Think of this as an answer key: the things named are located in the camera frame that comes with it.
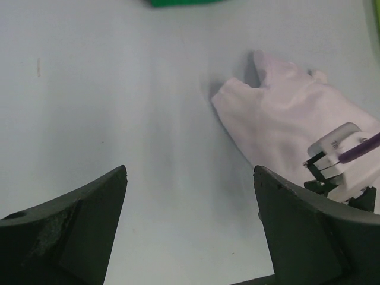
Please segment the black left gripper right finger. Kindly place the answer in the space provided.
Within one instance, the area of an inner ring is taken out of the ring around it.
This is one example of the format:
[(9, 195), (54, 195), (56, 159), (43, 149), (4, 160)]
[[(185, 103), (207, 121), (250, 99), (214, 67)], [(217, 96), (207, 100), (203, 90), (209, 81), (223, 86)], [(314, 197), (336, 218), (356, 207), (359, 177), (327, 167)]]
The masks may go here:
[(263, 166), (254, 168), (254, 188), (276, 284), (379, 284), (379, 215)]

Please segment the white t shirt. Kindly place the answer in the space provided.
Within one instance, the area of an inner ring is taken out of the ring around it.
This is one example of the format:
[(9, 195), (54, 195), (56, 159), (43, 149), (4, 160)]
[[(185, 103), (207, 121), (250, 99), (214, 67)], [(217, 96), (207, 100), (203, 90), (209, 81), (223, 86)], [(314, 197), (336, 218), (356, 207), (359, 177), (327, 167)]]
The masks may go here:
[(363, 131), (379, 130), (379, 120), (329, 85), (323, 73), (309, 74), (260, 50), (254, 52), (254, 64), (258, 88), (231, 78), (211, 99), (251, 165), (302, 186), (312, 179), (303, 163), (318, 139), (348, 122)]

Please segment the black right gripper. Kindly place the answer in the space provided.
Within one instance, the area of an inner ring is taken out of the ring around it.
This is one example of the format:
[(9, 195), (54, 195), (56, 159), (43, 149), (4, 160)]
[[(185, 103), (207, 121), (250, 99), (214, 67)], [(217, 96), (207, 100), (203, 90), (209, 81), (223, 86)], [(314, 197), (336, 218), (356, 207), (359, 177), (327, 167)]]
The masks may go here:
[[(310, 180), (304, 183), (304, 188), (316, 194), (327, 197), (338, 186), (331, 182)], [(359, 191), (353, 197), (345, 200), (343, 204), (363, 211), (375, 211), (376, 188), (369, 186)]]

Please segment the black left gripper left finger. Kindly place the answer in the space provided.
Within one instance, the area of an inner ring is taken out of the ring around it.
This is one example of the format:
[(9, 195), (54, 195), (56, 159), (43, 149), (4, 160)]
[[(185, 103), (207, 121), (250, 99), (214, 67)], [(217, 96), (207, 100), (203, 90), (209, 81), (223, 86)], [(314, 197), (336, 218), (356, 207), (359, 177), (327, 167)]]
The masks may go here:
[(1, 219), (1, 284), (103, 284), (127, 187), (125, 166)]

